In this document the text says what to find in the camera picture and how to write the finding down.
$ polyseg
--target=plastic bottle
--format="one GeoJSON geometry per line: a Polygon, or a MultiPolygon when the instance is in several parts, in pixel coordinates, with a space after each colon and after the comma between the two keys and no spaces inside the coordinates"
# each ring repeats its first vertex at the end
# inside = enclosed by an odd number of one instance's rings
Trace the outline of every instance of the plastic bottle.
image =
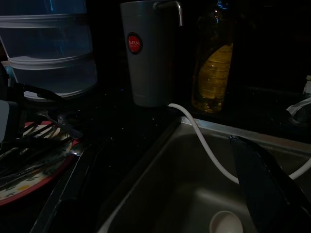
{"type": "Polygon", "coordinates": [[[192,104],[216,113],[221,110],[233,50],[234,18],[228,1],[217,1],[198,20],[199,45],[193,76],[192,104]]]}

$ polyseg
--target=stainless steel sink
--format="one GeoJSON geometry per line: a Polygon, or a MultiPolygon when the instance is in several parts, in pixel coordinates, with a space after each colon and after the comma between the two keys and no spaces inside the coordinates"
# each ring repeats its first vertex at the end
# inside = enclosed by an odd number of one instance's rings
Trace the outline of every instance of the stainless steel sink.
{"type": "MultiPolygon", "coordinates": [[[[236,175],[230,135],[259,143],[275,156],[285,172],[302,166],[311,145],[197,120],[221,164],[236,175]]],[[[100,233],[208,233],[212,216],[234,212],[245,233],[255,233],[240,187],[211,162],[186,118],[130,193],[101,227],[100,233]]],[[[296,180],[311,199],[311,172],[296,180]]]]}

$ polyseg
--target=white hose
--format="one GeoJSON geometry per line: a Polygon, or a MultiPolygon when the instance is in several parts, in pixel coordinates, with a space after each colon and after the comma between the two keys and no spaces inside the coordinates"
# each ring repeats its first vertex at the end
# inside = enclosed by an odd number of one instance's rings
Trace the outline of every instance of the white hose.
{"type": "MultiPolygon", "coordinates": [[[[213,152],[211,151],[211,149],[209,148],[206,140],[204,139],[197,123],[195,122],[195,120],[193,119],[193,117],[191,116],[191,114],[182,106],[175,104],[175,103],[170,103],[168,105],[171,108],[176,108],[179,111],[181,111],[183,114],[185,114],[186,118],[188,118],[188,120],[190,121],[190,123],[192,124],[192,127],[194,128],[194,131],[196,133],[196,135],[198,135],[200,142],[202,143],[202,146],[204,147],[205,151],[207,152],[207,154],[209,155],[210,159],[212,160],[212,162],[215,164],[215,166],[220,170],[220,172],[222,174],[224,174],[224,176],[226,176],[229,180],[233,181],[234,183],[239,184],[239,180],[237,177],[233,176],[231,173],[229,173],[220,163],[219,161],[216,159],[215,155],[213,154],[213,152]]],[[[309,170],[309,168],[311,167],[311,159],[309,159],[301,168],[299,168],[297,171],[295,171],[293,174],[289,175],[290,178],[292,178],[293,180],[298,178],[299,176],[301,176],[302,174],[304,174],[306,171],[309,170]]]]}

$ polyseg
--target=granite countertop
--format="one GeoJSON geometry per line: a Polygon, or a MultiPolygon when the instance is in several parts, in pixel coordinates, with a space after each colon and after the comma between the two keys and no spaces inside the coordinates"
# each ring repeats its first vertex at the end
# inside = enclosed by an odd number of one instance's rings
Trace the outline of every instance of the granite countertop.
{"type": "MultiPolygon", "coordinates": [[[[229,89],[225,106],[217,114],[202,113],[190,101],[178,101],[195,118],[221,123],[246,130],[266,133],[291,140],[311,143],[311,131],[288,121],[286,108],[300,101],[300,96],[252,88],[229,89]]],[[[178,117],[180,112],[168,107],[141,108],[133,103],[130,88],[117,87],[97,91],[79,101],[71,101],[63,109],[80,110],[86,119],[85,135],[88,140],[108,136],[113,148],[106,156],[102,200],[107,199],[124,180],[145,152],[178,117]]],[[[27,233],[30,231],[57,180],[25,198],[0,207],[2,232],[27,233]]]]}

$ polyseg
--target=red label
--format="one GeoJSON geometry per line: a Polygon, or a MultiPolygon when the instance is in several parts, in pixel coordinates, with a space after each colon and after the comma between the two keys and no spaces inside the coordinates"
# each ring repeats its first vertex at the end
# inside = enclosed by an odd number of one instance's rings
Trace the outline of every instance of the red label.
{"type": "Polygon", "coordinates": [[[138,54],[142,47],[141,39],[138,35],[131,34],[128,36],[128,48],[133,54],[138,54]]]}

